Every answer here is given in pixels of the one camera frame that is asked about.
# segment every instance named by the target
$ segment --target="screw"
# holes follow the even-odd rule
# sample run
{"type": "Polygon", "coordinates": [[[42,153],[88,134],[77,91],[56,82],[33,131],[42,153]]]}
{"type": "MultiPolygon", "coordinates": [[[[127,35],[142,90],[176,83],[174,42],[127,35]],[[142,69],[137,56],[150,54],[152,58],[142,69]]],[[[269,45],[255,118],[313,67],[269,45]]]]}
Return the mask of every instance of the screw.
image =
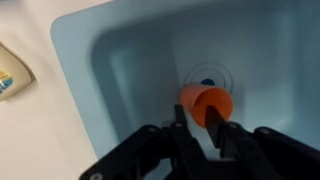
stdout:
{"type": "Polygon", "coordinates": [[[90,180],[103,180],[103,175],[100,173],[92,174],[90,180]]]}
{"type": "Polygon", "coordinates": [[[156,131],[156,128],[149,128],[149,131],[150,131],[150,132],[155,132],[155,131],[156,131]]]}
{"type": "Polygon", "coordinates": [[[182,127],[181,123],[176,123],[176,127],[182,127]]]}
{"type": "Polygon", "coordinates": [[[229,127],[231,128],[237,128],[238,126],[235,123],[229,123],[229,127]]]}
{"type": "Polygon", "coordinates": [[[270,134],[270,131],[266,128],[261,128],[260,132],[262,132],[263,134],[270,134]]]}

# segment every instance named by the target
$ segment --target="white countertop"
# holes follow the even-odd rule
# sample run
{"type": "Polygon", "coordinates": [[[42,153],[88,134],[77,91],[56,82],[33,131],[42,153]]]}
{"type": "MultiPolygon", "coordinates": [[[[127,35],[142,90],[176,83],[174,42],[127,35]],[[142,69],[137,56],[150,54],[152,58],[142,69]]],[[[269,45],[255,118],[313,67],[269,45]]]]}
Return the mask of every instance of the white countertop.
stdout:
{"type": "Polygon", "coordinates": [[[59,16],[108,0],[0,0],[0,41],[36,80],[0,102],[2,180],[70,180],[96,161],[57,59],[50,27],[59,16]]]}

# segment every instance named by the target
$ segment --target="bottle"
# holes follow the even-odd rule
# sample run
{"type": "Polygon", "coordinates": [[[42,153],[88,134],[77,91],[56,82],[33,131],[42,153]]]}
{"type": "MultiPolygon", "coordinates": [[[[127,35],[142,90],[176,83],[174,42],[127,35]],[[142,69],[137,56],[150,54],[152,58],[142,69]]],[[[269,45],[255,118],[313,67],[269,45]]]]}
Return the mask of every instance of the bottle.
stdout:
{"type": "Polygon", "coordinates": [[[0,43],[0,102],[32,81],[27,69],[0,43]]]}

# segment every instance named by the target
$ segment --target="sink basin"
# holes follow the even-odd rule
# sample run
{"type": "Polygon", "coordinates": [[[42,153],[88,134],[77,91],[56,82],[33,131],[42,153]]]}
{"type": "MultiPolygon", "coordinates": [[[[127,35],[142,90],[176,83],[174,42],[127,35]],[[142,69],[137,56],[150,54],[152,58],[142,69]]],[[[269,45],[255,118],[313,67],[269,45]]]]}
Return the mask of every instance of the sink basin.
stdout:
{"type": "Polygon", "coordinates": [[[181,88],[204,80],[232,95],[230,120],[319,149],[319,17],[316,0],[118,0],[57,19],[51,35],[99,158],[145,124],[168,124],[181,88]]]}

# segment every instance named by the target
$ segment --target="orange plastic cup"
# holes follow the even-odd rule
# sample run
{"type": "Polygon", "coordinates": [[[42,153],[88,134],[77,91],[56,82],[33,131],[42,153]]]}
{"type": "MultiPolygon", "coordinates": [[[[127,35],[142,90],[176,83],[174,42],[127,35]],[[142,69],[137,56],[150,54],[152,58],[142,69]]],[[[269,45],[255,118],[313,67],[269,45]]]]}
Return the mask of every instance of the orange plastic cup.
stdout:
{"type": "Polygon", "coordinates": [[[208,106],[213,106],[225,121],[229,120],[233,110],[230,94],[226,90],[215,86],[187,85],[180,92],[180,101],[196,123],[203,128],[206,128],[208,124],[216,123],[206,122],[208,106]]]}

